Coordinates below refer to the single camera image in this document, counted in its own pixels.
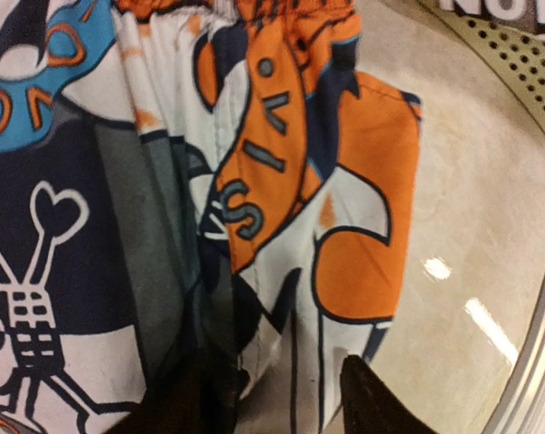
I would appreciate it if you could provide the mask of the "white perforated laundry basket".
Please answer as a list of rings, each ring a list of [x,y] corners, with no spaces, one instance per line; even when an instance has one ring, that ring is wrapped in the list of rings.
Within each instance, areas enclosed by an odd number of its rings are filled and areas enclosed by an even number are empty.
[[[545,42],[500,24],[420,3],[502,80],[545,134]]]

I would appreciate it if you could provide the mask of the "aluminium front rail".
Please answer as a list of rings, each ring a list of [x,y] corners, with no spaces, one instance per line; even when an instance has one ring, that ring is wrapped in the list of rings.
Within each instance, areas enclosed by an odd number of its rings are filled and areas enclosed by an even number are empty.
[[[545,276],[511,378],[484,433],[545,433]]]

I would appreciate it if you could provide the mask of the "colourful graphic print garment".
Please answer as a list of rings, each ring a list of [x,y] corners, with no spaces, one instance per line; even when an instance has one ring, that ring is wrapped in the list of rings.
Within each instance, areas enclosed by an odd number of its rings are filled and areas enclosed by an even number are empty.
[[[0,431],[115,433],[183,357],[324,433],[403,283],[420,102],[351,1],[0,1]]]

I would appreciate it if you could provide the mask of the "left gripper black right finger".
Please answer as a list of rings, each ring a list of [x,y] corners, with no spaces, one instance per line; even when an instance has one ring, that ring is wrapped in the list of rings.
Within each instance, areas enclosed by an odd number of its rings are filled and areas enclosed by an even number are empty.
[[[340,374],[346,434],[434,434],[411,413],[358,355],[348,355]]]

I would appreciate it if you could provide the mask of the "black white lettered garment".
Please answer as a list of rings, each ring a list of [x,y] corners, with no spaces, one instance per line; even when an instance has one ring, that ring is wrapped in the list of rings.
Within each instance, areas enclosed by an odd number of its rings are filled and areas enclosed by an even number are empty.
[[[436,1],[436,7],[545,37],[545,0]]]

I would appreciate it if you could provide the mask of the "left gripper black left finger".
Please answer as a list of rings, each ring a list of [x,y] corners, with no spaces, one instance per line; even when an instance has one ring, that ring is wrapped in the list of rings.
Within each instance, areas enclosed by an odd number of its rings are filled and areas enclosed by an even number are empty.
[[[146,392],[115,433],[232,433],[249,374],[224,356],[187,354]]]

